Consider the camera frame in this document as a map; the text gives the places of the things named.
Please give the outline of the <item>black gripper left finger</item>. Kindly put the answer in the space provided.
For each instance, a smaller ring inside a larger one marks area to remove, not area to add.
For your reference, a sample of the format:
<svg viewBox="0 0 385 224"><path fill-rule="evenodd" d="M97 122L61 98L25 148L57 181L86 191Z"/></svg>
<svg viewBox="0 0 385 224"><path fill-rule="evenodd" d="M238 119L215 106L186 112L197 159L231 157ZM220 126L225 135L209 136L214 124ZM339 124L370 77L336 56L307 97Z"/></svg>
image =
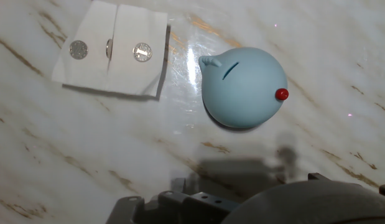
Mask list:
<svg viewBox="0 0 385 224"><path fill-rule="evenodd" d="M149 202L140 196L119 199L106 224L220 224L238 206L204 192L165 191Z"/></svg>

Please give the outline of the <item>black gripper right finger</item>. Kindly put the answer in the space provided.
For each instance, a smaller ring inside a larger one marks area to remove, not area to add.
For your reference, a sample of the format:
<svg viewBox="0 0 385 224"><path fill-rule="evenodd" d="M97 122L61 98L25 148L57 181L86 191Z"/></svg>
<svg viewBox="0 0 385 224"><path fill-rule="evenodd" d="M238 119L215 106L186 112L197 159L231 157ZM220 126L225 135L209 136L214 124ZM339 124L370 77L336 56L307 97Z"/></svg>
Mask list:
<svg viewBox="0 0 385 224"><path fill-rule="evenodd" d="M308 173L308 180L329 180L319 173ZM385 196L385 184L378 187L379 194Z"/></svg>

